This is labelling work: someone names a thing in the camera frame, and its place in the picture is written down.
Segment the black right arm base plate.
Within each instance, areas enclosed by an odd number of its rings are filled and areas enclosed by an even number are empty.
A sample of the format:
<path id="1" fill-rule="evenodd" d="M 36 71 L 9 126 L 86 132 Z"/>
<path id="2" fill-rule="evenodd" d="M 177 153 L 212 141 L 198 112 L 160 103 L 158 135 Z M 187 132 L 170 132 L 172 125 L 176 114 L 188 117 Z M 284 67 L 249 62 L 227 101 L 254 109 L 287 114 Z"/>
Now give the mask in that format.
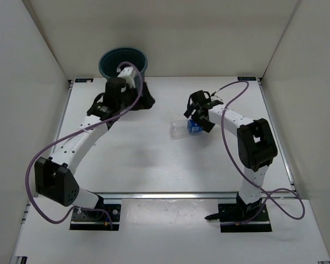
<path id="1" fill-rule="evenodd" d="M 266 205 L 257 214 L 258 208 L 248 214 L 238 204 L 219 203 L 218 212 L 205 217 L 207 221 L 219 220 L 221 233 L 269 233 L 271 222 Z"/>

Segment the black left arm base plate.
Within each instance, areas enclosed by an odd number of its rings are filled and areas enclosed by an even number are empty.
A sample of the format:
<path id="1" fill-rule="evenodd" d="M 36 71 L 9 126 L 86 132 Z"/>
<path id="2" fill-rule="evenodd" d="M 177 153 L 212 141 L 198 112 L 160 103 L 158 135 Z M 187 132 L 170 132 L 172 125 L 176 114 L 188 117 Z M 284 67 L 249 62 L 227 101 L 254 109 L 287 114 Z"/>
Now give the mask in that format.
<path id="1" fill-rule="evenodd" d="M 104 203 L 104 210 L 111 217 L 112 225 L 109 224 L 109 217 L 103 212 L 92 212 L 74 209 L 70 230 L 83 231 L 118 231 L 122 205 L 120 203 Z"/>

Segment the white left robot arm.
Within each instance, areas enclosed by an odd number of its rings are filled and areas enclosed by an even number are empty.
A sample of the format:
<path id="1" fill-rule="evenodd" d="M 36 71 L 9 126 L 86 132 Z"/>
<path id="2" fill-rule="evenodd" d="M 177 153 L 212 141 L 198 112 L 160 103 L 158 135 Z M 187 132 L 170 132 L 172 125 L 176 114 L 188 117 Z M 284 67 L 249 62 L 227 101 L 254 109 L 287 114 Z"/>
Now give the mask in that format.
<path id="1" fill-rule="evenodd" d="M 40 157 L 34 164 L 36 191 L 65 207 L 85 208 L 92 220 L 102 218 L 103 198 L 83 189 L 74 174 L 96 141 L 109 131 L 121 113 L 150 109 L 155 99 L 144 82 L 141 89 L 131 87 L 123 78 L 110 78 L 105 91 L 98 94 L 80 123 L 80 133 L 67 139 L 49 158 Z"/>

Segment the clear bottle blue label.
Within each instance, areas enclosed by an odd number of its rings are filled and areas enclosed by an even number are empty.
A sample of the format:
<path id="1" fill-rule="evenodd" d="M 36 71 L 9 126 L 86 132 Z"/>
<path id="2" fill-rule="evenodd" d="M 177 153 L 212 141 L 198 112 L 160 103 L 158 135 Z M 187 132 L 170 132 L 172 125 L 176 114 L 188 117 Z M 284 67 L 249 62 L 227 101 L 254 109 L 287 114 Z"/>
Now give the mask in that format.
<path id="1" fill-rule="evenodd" d="M 203 128 L 192 119 L 174 120 L 170 122 L 170 136 L 174 140 L 195 136 L 202 131 Z"/>

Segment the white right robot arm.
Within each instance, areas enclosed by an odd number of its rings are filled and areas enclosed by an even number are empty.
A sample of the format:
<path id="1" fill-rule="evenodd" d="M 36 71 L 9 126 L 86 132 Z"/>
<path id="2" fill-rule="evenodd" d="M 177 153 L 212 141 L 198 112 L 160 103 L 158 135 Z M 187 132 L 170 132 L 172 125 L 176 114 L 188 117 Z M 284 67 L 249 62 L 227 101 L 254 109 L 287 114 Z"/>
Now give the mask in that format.
<path id="1" fill-rule="evenodd" d="M 225 109 L 220 100 L 206 97 L 202 90 L 189 96 L 184 116 L 193 120 L 209 133 L 215 125 L 237 138 L 238 156 L 244 166 L 244 179 L 238 192 L 236 214 L 248 220 L 262 203 L 261 190 L 265 174 L 278 150 L 267 120 L 245 117 L 231 109 Z"/>

